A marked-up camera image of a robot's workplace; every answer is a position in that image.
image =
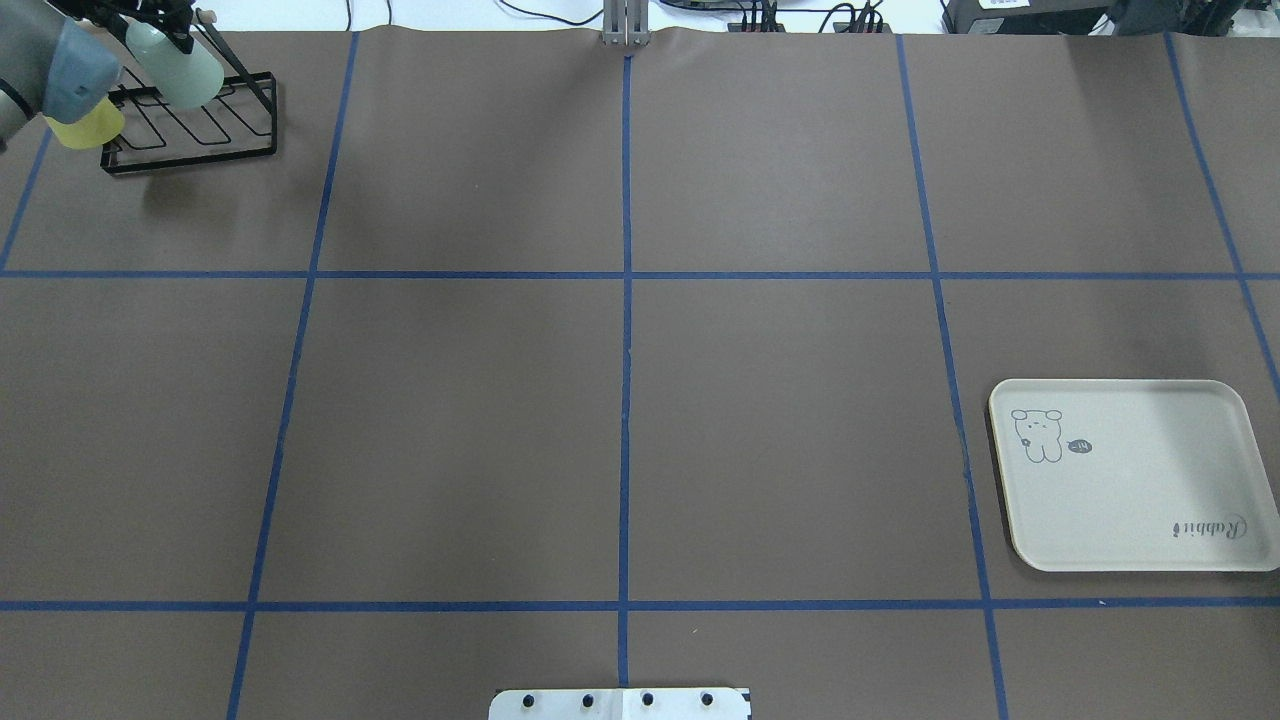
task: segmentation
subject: tray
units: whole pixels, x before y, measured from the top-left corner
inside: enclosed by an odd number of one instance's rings
[[[1011,379],[988,409],[1010,536],[1030,566],[1280,568],[1280,514],[1229,386]]]

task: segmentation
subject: white label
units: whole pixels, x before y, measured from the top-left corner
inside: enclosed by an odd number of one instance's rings
[[[969,35],[996,35],[1000,32],[1000,26],[1005,24],[1005,18],[987,18],[983,20],[974,20],[969,26]]]

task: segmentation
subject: blue tape line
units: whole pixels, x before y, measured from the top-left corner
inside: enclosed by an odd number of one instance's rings
[[[1235,277],[1240,283],[1240,295],[1244,296],[1244,306],[1249,311],[1249,322],[1253,324],[1253,334],[1258,338],[1258,347],[1262,350],[1262,360],[1267,365],[1271,375],[1271,389],[1275,391],[1276,400],[1280,400],[1280,372],[1276,370],[1275,357],[1271,354],[1271,343],[1267,342],[1267,333],[1258,316],[1257,305],[1253,302],[1253,292],[1249,290],[1249,281],[1244,275],[1244,264],[1240,261],[1240,251],[1235,246],[1235,237],[1231,236],[1231,225],[1226,222],[1226,210],[1222,208],[1222,199],[1217,193],[1217,183],[1213,182],[1213,173],[1208,169],[1208,159],[1204,156],[1204,147],[1201,146],[1199,132],[1196,129],[1196,118],[1192,117],[1192,106],[1187,100],[1187,87],[1183,85],[1183,70],[1178,63],[1178,50],[1174,47],[1174,36],[1165,33],[1165,51],[1169,54],[1169,68],[1174,73],[1174,87],[1178,90],[1178,102],[1183,108],[1183,120],[1187,122],[1187,135],[1190,136],[1192,150],[1196,151],[1196,161],[1199,163],[1201,174],[1204,176],[1204,187],[1208,190],[1210,202],[1213,205],[1213,215],[1217,217],[1217,227],[1222,231],[1222,242],[1226,243],[1226,252],[1231,258],[1231,266],[1235,268]]]
[[[259,602],[259,612],[616,612],[612,600],[576,601],[355,601],[355,602]]]
[[[874,270],[640,270],[631,274],[637,281],[927,281],[927,272]]]
[[[980,600],[635,600],[632,612],[842,612],[982,610]]]
[[[906,110],[906,133],[911,141],[911,163],[915,167],[915,188],[920,204],[920,222],[924,228],[924,243],[929,254],[929,272],[933,274],[933,302],[938,315],[938,333],[942,338],[942,359],[947,369],[947,387],[951,392],[951,414],[960,437],[960,452],[964,460],[964,482],[969,495],[969,532],[973,537],[973,553],[978,570],[978,588],[986,603],[983,616],[987,626],[987,650],[991,655],[991,675],[995,684],[996,710],[1000,720],[1009,720],[1009,702],[1005,696],[1005,671],[1000,661],[1000,639],[996,634],[996,616],[991,610],[991,584],[987,579],[987,553],[982,543],[982,521],[978,516],[978,495],[973,486],[973,464],[969,457],[969,437],[965,432],[964,407],[960,402],[960,384],[956,380],[955,356],[951,352],[951,328],[947,324],[946,300],[942,296],[942,277],[938,268],[937,245],[933,238],[933,217],[929,211],[929,195],[924,182],[924,163],[920,158],[920,136],[915,124],[915,102],[911,99],[911,79],[906,63],[906,47],[902,36],[893,36],[897,44],[897,68],[902,81],[902,102]]]
[[[320,270],[320,279],[426,279],[426,281],[620,281],[618,272],[590,270]]]
[[[36,190],[36,178],[40,176],[40,167],[45,164],[45,151],[49,150],[49,141],[52,137],[54,131],[46,127],[45,137],[40,140],[40,150],[36,151],[36,159],[31,163],[31,172],[27,173],[27,184],[22,188],[18,208],[13,211],[13,220],[9,223],[9,234],[4,238],[4,249],[0,250],[0,270],[4,270],[5,265],[9,264],[9,254],[13,252],[13,243],[18,240],[18,228],[22,227],[22,217],[27,214],[27,202],[31,201],[31,193]]]
[[[227,720],[236,720],[239,712],[241,689],[244,685],[244,669],[248,666],[248,650],[253,637],[253,615],[259,589],[262,584],[262,566],[266,562],[266,546],[271,536],[271,518],[275,512],[275,497],[280,484],[280,468],[284,465],[284,441],[289,430],[293,413],[293,397],[298,384],[298,366],[302,363],[302,343],[307,334],[311,316],[311,300],[315,296],[316,273],[320,266],[320,249],[324,243],[325,223],[329,218],[329,199],[333,195],[333,178],[338,170],[338,152],[342,149],[342,129],[347,118],[347,101],[351,97],[351,79],[356,69],[356,53],[360,49],[360,33],[351,36],[347,51],[347,72],[342,82],[342,99],[338,102],[338,118],[333,128],[333,143],[329,147],[329,167],[325,170],[324,191],[320,195],[320,213],[316,218],[316,234],[311,243],[311,263],[307,268],[307,287],[302,293],[302,309],[298,313],[298,329],[293,338],[293,356],[289,360],[289,379],[284,387],[284,407],[280,410],[280,425],[275,434],[275,454],[271,459],[271,475],[266,486],[266,498],[262,503],[262,524],[257,533],[257,550],[253,553],[253,573],[248,585],[250,607],[244,612],[244,625],[241,632],[239,651],[236,653],[236,671],[232,675],[230,696],[227,701]]]
[[[975,610],[1123,610],[1158,607],[1280,607],[1280,596],[1222,597],[1028,597],[936,600],[632,600],[630,612],[884,612]],[[315,614],[488,614],[488,612],[617,612],[612,600],[549,601],[133,601],[133,600],[8,600],[0,612],[315,612]]]
[[[1234,273],[943,272],[945,281],[1235,281]]]
[[[0,612],[244,612],[247,602],[164,600],[0,600]]]
[[[306,270],[4,270],[28,279],[305,279]]]
[[[618,270],[317,270],[316,279],[493,279],[621,281]],[[931,281],[928,270],[635,270],[634,281]],[[1236,273],[1083,273],[1083,272],[940,272],[943,281],[1107,281],[1236,282]],[[13,279],[306,279],[307,270],[0,270]],[[1244,273],[1249,281],[1280,281],[1280,273]]]
[[[631,55],[622,59],[622,411],[618,460],[618,687],[630,680],[631,600]]]

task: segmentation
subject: black box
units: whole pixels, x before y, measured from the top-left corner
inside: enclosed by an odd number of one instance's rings
[[[960,35],[1088,35],[1111,3],[1100,0],[950,0],[947,31]]]

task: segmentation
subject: cable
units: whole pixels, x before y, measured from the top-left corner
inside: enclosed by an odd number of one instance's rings
[[[737,5],[739,10],[742,10],[744,13],[746,12],[746,5],[742,5],[737,0],[727,0],[727,1],[728,3],[733,3],[735,5]],[[755,1],[756,0],[751,0],[751,4],[754,5]],[[733,13],[733,12],[736,12],[736,10],[733,10],[731,8],[690,8],[689,5],[677,5],[673,0],[658,0],[658,4],[659,5],[666,5],[668,8],[673,8],[676,10],[687,10],[690,13]]]
[[[827,17],[822,18],[822,24],[818,26],[818,32],[822,32],[822,31],[827,29],[827,23],[831,22],[831,18],[836,13],[838,13],[840,10],[842,10],[845,8],[849,8],[849,24],[852,26],[854,24],[854,13],[858,12],[858,8],[854,8],[854,5],[851,3],[841,3],[840,5],[836,5],[835,8],[827,10]]]
[[[947,32],[950,32],[950,33],[954,35],[955,31],[956,31],[956,26],[955,26],[954,22],[951,22],[951,15],[947,14],[947,3],[946,3],[946,0],[938,0],[938,5],[942,5],[942,27]]]
[[[503,8],[509,9],[509,10],[515,10],[515,12],[522,13],[525,15],[532,15],[535,18],[545,18],[548,20],[556,20],[558,23],[564,23],[564,24],[567,24],[570,27],[582,27],[582,26],[591,24],[593,22],[595,22],[596,18],[599,18],[600,15],[604,14],[604,8],[600,8],[600,12],[595,13],[590,18],[586,18],[585,20],[580,20],[580,22],[573,22],[573,20],[567,20],[564,18],[558,18],[556,15],[548,15],[545,13],[535,13],[532,10],[526,10],[524,8],[517,8],[517,6],[512,5],[511,3],[508,3],[507,0],[494,0],[494,1],[498,3],[499,5],[502,5]]]
[[[863,5],[861,12],[858,13],[858,19],[854,22],[852,26],[846,27],[845,32],[860,32],[860,33],[881,32],[884,28],[884,17],[879,14],[879,10],[877,10],[877,8],[879,8],[882,3],[884,3],[884,0],[877,0],[876,4],[872,4],[872,0],[867,0],[867,3]]]

